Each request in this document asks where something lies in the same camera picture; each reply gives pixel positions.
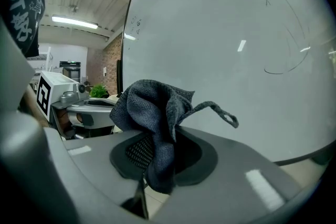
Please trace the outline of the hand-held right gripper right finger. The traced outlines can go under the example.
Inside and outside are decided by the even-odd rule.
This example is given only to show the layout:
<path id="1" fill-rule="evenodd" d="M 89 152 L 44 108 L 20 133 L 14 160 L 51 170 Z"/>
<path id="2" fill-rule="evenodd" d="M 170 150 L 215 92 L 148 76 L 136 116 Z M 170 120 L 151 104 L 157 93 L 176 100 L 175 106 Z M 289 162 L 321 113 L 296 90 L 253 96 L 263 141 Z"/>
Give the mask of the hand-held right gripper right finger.
<path id="1" fill-rule="evenodd" d="M 314 192 L 243 143 L 178 130 L 210 143 L 218 163 L 201 183 L 176 187 L 152 217 L 155 224 L 287 224 Z"/>

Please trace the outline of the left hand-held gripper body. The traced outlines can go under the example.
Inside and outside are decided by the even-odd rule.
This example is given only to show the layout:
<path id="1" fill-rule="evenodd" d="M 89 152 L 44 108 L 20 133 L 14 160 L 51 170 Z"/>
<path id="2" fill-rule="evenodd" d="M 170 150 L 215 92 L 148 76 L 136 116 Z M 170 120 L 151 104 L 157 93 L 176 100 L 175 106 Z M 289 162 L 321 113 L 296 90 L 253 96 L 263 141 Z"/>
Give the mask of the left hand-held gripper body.
<path id="1" fill-rule="evenodd" d="M 86 91 L 84 84 L 61 73 L 41 72 L 36 93 L 36 104 L 47 121 L 50 121 L 52 107 L 57 110 L 67 109 L 88 98 L 89 93 Z"/>

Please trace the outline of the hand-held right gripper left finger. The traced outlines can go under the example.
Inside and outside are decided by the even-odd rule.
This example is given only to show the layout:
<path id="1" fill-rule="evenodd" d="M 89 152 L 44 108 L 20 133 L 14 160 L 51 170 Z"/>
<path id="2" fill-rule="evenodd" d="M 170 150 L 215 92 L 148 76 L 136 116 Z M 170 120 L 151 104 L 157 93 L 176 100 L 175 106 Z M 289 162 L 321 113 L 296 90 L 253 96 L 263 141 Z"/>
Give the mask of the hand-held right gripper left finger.
<path id="1" fill-rule="evenodd" d="M 122 207 L 135 196 L 138 182 L 124 179 L 109 160 L 112 137 L 63 141 L 45 128 L 50 157 L 71 201 L 74 224 L 150 224 Z"/>

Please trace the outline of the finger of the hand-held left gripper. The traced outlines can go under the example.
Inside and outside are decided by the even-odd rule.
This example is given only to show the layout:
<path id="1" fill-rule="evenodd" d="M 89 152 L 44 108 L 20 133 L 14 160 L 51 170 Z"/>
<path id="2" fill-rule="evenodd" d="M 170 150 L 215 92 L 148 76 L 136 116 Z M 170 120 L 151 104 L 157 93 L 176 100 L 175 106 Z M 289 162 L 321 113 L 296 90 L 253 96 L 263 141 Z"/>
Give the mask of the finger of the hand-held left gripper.
<path id="1" fill-rule="evenodd" d="M 69 106 L 68 117 L 72 125 L 86 129 L 99 129 L 113 126 L 109 115 L 111 106 Z"/>
<path id="2" fill-rule="evenodd" d="M 116 102 L 105 98 L 88 98 L 84 101 L 84 104 L 88 106 L 113 107 Z"/>

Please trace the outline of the dark blue cloth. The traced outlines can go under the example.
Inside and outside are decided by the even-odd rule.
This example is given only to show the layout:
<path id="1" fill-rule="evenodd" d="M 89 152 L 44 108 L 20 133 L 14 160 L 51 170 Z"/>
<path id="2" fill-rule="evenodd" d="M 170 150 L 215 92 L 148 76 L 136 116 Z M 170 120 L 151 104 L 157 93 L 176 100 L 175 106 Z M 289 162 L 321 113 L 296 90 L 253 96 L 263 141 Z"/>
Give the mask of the dark blue cloth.
<path id="1" fill-rule="evenodd" d="M 122 131 L 141 130 L 151 134 L 154 156 L 145 169 L 145 180 L 155 191 L 170 194 L 175 186 L 175 128 L 192 114 L 211 108 L 220 118 L 238 128 L 237 117 L 213 101 L 192 106 L 193 91 L 155 80 L 138 80 L 119 97 L 110 112 L 111 120 Z"/>

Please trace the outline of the large whiteboard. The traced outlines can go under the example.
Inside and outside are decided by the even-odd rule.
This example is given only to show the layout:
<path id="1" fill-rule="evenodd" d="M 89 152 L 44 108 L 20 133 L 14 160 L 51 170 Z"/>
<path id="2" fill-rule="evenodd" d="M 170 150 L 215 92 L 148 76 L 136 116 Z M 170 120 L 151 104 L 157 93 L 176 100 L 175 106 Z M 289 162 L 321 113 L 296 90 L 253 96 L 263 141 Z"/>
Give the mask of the large whiteboard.
<path id="1" fill-rule="evenodd" d="M 152 79 L 211 109 L 183 126 L 244 143 L 277 163 L 336 144 L 336 17 L 327 0 L 131 0 L 123 87 Z"/>

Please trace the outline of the person's left forearm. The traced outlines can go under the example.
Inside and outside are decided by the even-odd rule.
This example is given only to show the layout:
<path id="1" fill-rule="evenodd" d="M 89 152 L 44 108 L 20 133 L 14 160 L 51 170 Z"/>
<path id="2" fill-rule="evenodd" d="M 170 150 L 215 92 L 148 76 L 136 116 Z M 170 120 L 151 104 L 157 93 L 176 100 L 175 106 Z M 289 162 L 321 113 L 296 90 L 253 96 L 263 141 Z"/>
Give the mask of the person's left forearm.
<path id="1" fill-rule="evenodd" d="M 30 84 L 27 86 L 24 95 L 19 103 L 18 110 L 34 117 L 42 127 L 49 127 L 48 121 L 40 112 L 36 104 L 36 93 Z"/>

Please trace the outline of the person's left hand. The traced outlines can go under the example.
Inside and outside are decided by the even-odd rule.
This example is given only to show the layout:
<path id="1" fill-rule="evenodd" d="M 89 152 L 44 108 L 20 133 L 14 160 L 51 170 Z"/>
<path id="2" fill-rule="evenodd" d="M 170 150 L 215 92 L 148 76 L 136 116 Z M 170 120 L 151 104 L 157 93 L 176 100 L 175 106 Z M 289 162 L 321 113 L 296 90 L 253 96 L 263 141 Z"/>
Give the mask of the person's left hand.
<path id="1" fill-rule="evenodd" d="M 72 125 L 66 109 L 57 110 L 57 119 L 59 123 L 59 133 L 66 140 L 74 140 L 76 137 L 76 127 Z"/>

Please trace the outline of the green leafy plant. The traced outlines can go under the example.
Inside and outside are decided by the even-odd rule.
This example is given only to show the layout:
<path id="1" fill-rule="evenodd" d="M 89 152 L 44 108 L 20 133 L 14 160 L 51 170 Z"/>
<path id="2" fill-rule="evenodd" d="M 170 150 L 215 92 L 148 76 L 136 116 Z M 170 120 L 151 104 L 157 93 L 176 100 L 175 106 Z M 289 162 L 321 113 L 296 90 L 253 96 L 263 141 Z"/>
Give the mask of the green leafy plant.
<path id="1" fill-rule="evenodd" d="M 108 98 L 110 96 L 106 86 L 97 84 L 93 86 L 89 93 L 91 98 Z"/>

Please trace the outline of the black display cabinet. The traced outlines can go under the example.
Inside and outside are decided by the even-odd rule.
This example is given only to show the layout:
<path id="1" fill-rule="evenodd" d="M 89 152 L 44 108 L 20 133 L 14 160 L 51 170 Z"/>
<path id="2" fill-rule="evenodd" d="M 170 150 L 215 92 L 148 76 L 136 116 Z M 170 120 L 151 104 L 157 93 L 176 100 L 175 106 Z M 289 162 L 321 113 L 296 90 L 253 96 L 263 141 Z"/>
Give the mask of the black display cabinet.
<path id="1" fill-rule="evenodd" d="M 62 68 L 62 74 L 72 80 L 81 82 L 81 62 L 61 61 L 59 67 Z"/>

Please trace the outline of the white metal rack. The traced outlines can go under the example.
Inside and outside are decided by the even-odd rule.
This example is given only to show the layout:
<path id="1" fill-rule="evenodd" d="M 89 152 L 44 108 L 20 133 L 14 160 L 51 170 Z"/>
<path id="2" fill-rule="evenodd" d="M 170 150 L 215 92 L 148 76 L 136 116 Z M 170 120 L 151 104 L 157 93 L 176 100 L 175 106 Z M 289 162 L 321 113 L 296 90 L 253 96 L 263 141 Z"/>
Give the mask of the white metal rack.
<path id="1" fill-rule="evenodd" d="M 52 48 L 49 46 L 46 50 L 41 50 L 39 52 L 40 61 L 42 61 L 40 69 L 42 71 L 49 71 L 53 70 L 53 55 L 52 55 Z"/>

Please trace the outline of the ceiling tube lamp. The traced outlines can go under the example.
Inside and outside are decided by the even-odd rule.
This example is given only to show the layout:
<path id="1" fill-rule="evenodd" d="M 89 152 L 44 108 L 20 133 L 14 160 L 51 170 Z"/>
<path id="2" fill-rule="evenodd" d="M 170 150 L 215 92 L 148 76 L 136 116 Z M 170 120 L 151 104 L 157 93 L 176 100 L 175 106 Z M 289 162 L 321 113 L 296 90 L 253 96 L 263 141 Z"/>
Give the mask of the ceiling tube lamp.
<path id="1" fill-rule="evenodd" d="M 98 25 L 90 22 L 86 22 L 83 20 L 68 18 L 68 17 L 62 17 L 62 16 L 52 16 L 51 20 L 53 23 L 63 24 L 63 25 L 70 25 L 70 26 L 78 26 L 83 28 L 89 28 L 89 29 L 98 29 Z"/>

